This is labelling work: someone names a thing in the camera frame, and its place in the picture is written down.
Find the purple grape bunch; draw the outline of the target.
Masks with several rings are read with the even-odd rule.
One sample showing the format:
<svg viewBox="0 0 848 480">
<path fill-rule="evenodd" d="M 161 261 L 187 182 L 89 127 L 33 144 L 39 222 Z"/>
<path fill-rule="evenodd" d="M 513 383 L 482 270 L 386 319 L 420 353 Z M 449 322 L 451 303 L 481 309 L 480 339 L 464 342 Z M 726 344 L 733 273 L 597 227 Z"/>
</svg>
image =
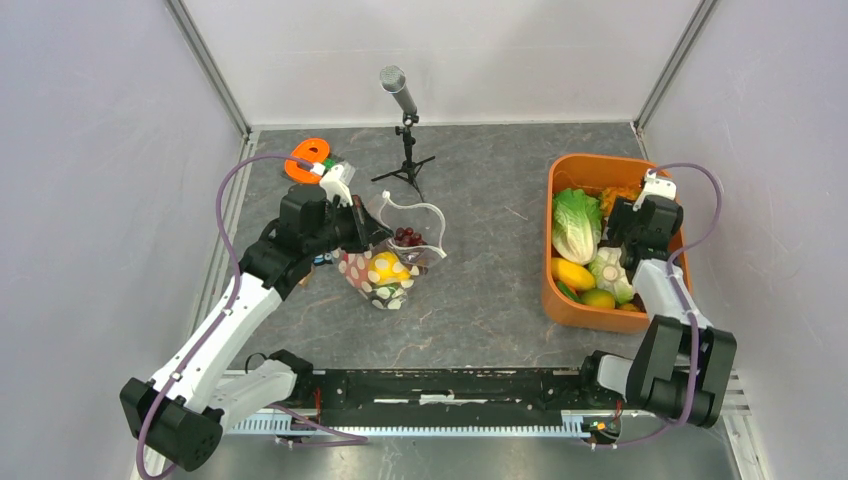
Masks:
<svg viewBox="0 0 848 480">
<path fill-rule="evenodd" d="M 398 247 L 402 248 L 426 245 L 423 235 L 412 227 L 398 228 L 395 231 L 393 241 Z"/>
</svg>

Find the clear dotted zip top bag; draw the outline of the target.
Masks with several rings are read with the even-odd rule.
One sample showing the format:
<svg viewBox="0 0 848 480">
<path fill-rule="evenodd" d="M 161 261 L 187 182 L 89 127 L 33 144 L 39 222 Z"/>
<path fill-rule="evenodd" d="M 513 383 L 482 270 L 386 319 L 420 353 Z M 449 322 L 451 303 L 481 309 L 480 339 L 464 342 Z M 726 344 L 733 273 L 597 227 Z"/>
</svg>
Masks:
<svg viewBox="0 0 848 480">
<path fill-rule="evenodd" d="M 365 253 L 336 249 L 330 258 L 369 304 L 398 310 L 420 277 L 447 257 L 442 246 L 446 218 L 431 203 L 398 204 L 388 191 L 372 199 L 367 209 L 390 228 L 390 238 Z"/>
</svg>

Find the yellow lemon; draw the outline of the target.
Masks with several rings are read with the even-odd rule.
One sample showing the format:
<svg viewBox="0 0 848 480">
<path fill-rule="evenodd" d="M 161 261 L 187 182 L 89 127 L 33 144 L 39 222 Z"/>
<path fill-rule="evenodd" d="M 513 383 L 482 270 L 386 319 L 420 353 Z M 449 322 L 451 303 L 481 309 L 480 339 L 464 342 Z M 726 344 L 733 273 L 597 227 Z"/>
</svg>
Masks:
<svg viewBox="0 0 848 480">
<path fill-rule="evenodd" d="M 367 279 L 370 283 L 383 286 L 410 280 L 412 274 L 391 251 L 374 255 L 368 264 Z"/>
</svg>

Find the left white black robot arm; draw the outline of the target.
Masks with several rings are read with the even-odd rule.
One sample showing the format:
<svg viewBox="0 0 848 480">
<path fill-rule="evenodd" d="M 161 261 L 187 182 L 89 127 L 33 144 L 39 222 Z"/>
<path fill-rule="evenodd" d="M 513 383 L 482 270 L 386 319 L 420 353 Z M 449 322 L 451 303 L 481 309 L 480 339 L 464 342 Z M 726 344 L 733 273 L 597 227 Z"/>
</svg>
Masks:
<svg viewBox="0 0 848 480">
<path fill-rule="evenodd" d="M 392 234 L 357 195 L 292 186 L 201 326 L 150 379 L 131 378 L 121 389 L 120 403 L 138 441 L 137 465 L 152 449 L 171 463 L 161 478 L 176 468 L 194 471 L 227 429 L 254 412 L 281 400 L 306 405 L 313 379 L 281 360 L 265 361 L 232 387 L 218 382 L 257 327 L 310 274 L 316 256 L 338 249 L 364 253 Z"/>
</svg>

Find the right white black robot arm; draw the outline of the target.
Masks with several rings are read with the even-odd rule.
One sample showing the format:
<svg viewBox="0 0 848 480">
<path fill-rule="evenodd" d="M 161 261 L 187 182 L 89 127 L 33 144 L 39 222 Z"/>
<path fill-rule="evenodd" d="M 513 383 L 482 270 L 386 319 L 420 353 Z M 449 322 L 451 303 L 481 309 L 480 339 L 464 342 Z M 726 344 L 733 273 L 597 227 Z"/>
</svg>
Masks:
<svg viewBox="0 0 848 480">
<path fill-rule="evenodd" d="M 591 408 L 618 393 L 641 410 L 710 428 L 721 414 L 737 341 L 700 313 L 685 286 L 675 263 L 682 253 L 671 249 L 682 220 L 672 199 L 616 199 L 607 234 L 623 250 L 620 264 L 650 325 L 634 358 L 603 351 L 586 357 L 577 392 Z"/>
</svg>

